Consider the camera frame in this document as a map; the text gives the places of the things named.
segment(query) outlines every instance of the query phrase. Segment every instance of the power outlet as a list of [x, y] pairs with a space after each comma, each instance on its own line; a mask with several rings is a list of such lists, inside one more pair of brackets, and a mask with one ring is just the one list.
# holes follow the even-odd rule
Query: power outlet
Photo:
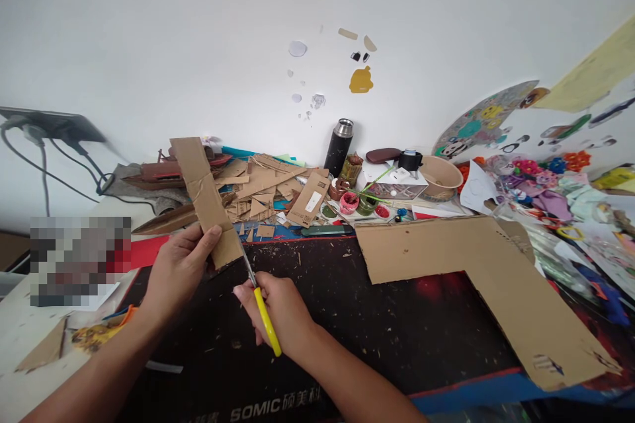
[[60, 139], [75, 143], [106, 141], [103, 134], [80, 114], [0, 106], [0, 115], [6, 119], [12, 116], [25, 117], [30, 124], [42, 128], [46, 132], [45, 138], [48, 139]]

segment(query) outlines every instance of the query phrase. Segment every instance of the scissor blade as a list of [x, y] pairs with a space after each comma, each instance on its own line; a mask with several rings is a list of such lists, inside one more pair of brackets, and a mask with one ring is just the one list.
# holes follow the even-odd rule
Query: scissor blade
[[255, 289], [258, 287], [258, 281], [256, 281], [256, 275], [253, 273], [253, 269], [251, 269], [251, 263], [249, 262], [249, 258], [247, 258], [247, 253], [245, 252], [244, 248], [243, 248], [243, 260], [245, 261], [245, 267], [247, 268], [249, 279], [251, 280], [251, 283], [253, 284], [253, 288]]

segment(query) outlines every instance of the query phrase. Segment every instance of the white table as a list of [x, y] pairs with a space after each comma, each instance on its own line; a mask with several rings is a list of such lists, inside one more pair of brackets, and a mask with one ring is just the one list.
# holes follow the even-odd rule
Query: white table
[[[150, 207], [141, 204], [125, 204], [115, 198], [104, 197], [90, 216], [130, 216], [132, 228], [153, 217]], [[148, 237], [133, 237], [132, 240]], [[113, 295], [95, 313], [74, 313], [75, 322], [94, 323], [114, 312], [138, 271], [124, 275]], [[67, 306], [32, 307], [30, 284], [35, 276], [29, 275], [0, 303], [0, 421], [18, 422], [33, 408], [53, 393], [68, 377], [73, 375], [88, 356], [66, 345], [62, 358], [40, 367], [29, 374], [14, 373], [18, 364], [70, 311]]]

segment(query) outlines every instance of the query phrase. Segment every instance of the black thermos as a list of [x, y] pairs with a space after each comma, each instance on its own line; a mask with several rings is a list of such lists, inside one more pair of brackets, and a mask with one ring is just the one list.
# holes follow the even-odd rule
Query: black thermos
[[340, 119], [333, 129], [329, 151], [326, 154], [326, 162], [324, 163], [324, 168], [329, 169], [331, 175], [336, 178], [342, 171], [342, 167], [344, 167], [351, 140], [353, 140], [353, 121]]

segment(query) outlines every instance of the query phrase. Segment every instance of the black desk mat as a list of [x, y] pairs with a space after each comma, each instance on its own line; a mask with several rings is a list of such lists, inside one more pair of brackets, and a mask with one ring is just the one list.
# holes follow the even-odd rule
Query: black desk mat
[[[463, 273], [372, 286], [354, 237], [254, 243], [247, 253], [254, 271], [293, 279], [315, 321], [406, 395], [520, 366]], [[122, 305], [142, 300], [150, 270], [140, 272]], [[199, 286], [152, 357], [183, 365], [183, 372], [144, 370], [120, 421], [338, 415], [310, 375], [285, 356], [274, 359], [269, 347], [256, 347], [251, 321], [232, 294], [246, 279], [237, 263]]]

